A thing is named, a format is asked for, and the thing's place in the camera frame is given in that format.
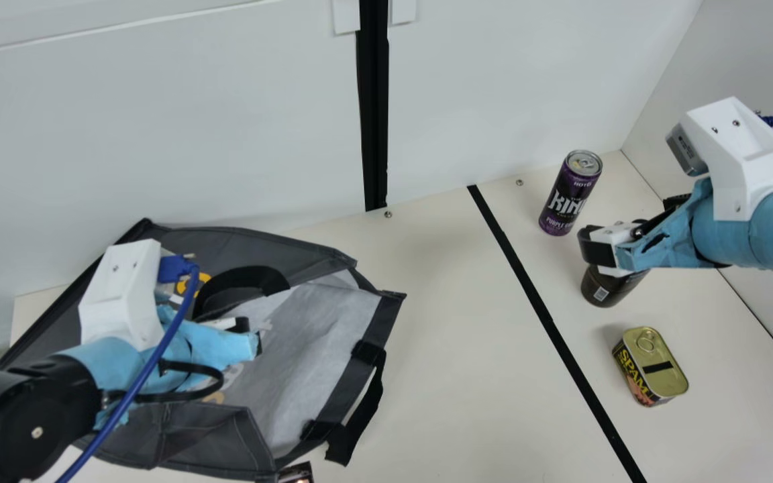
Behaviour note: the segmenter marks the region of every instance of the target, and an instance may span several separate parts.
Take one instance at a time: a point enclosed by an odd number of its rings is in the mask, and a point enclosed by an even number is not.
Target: black tape
[[[488,207],[488,203],[485,202],[485,198],[482,196],[482,193],[479,192],[479,188],[474,184],[473,186],[468,186],[467,190],[470,191],[470,196],[472,196],[473,201],[476,202],[479,212],[482,213],[482,218],[488,223],[488,228],[491,229],[491,233],[493,233],[494,238],[497,239],[500,249],[503,251],[504,256],[506,256],[506,260],[508,260],[509,265],[512,266],[512,270],[515,272],[516,277],[518,277],[521,287],[524,288],[527,299],[530,301],[531,305],[533,305],[536,315],[539,315],[539,320],[542,322],[542,327],[545,327],[545,331],[547,332],[548,337],[550,337],[550,342],[552,342],[553,346],[556,348],[556,352],[559,354],[562,363],[565,364],[565,368],[571,375],[571,379],[574,380],[574,384],[577,385],[577,389],[580,389],[580,394],[583,395],[586,405],[589,406],[592,415],[595,416],[595,420],[598,421],[599,426],[601,426],[601,431],[604,431],[607,441],[613,448],[613,452],[615,452],[616,456],[619,458],[619,462],[621,462],[623,468],[625,468],[628,476],[631,477],[631,481],[634,483],[646,483],[646,478],[644,478],[640,468],[638,468],[637,463],[634,461],[634,458],[632,458],[628,447],[625,446],[622,438],[619,437],[619,432],[616,431],[616,427],[610,420],[610,416],[607,416],[607,411],[601,406],[601,401],[595,395],[595,391],[592,390],[592,386],[589,384],[586,376],[583,375],[583,371],[580,370],[580,366],[568,349],[565,339],[562,339],[562,334],[560,334],[559,329],[556,328],[553,317],[545,306],[545,302],[542,300],[539,291],[536,290],[535,285],[533,285],[533,281],[527,274],[527,270],[524,269],[524,265],[518,258],[518,254],[515,253],[515,248],[512,248],[512,243],[509,242],[506,233],[500,228],[500,224],[497,223],[497,218],[494,218],[494,213],[491,211],[491,208]]]

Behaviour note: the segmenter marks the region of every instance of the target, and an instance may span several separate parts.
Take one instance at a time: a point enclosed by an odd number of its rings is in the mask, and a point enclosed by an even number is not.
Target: table surface
[[[605,173],[580,222],[651,217],[660,201],[629,162]],[[556,327],[638,467],[652,482],[773,480],[773,340],[714,270],[656,270],[620,305],[582,299],[574,233],[537,215],[558,167],[482,184]],[[524,180],[517,186],[516,178]],[[359,260],[375,286],[404,291],[380,410],[347,468],[312,461],[319,482],[628,481],[623,466],[467,190],[285,233]],[[12,341],[64,288],[15,300]],[[645,409],[610,354],[625,328],[663,334],[690,390]],[[55,481],[73,447],[40,481]],[[221,481],[92,460],[76,482]]]
[[[621,153],[580,223],[650,218],[662,203]],[[546,235],[534,223],[556,168],[479,188],[509,236],[556,327],[648,481],[773,481],[773,339],[717,270],[655,269],[619,305],[599,309],[580,294],[586,264],[576,231]],[[626,328],[656,328],[690,388],[645,409],[623,390],[610,349]]]

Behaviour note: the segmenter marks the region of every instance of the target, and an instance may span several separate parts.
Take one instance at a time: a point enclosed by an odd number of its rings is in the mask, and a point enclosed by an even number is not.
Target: black bag strap
[[[384,394],[382,377],[384,364],[387,362],[387,351],[373,343],[360,340],[350,352],[353,358],[363,361],[374,367],[374,377],[368,385],[366,394],[362,397],[359,406],[350,416],[347,425],[341,423],[328,423],[325,421],[310,421],[303,428],[303,441],[326,441],[330,444],[327,449],[326,459],[329,462],[337,462],[347,466],[350,456],[353,455],[356,443],[360,440],[362,432],[366,430],[374,413],[378,410],[380,398]]]
[[[239,266],[232,268],[215,275],[199,289],[199,296],[196,297],[193,303],[193,315],[191,315],[191,318],[197,321],[205,314],[214,315],[212,312],[215,310],[224,309],[226,306],[231,305],[229,301],[226,301],[226,303],[221,303],[219,306],[217,306],[217,303],[212,303],[209,307],[208,302],[211,300],[211,297],[233,288],[258,288],[267,297],[271,294],[288,290],[291,288],[291,285],[285,279],[285,275],[282,275],[282,272],[275,268],[270,268],[270,266]]]

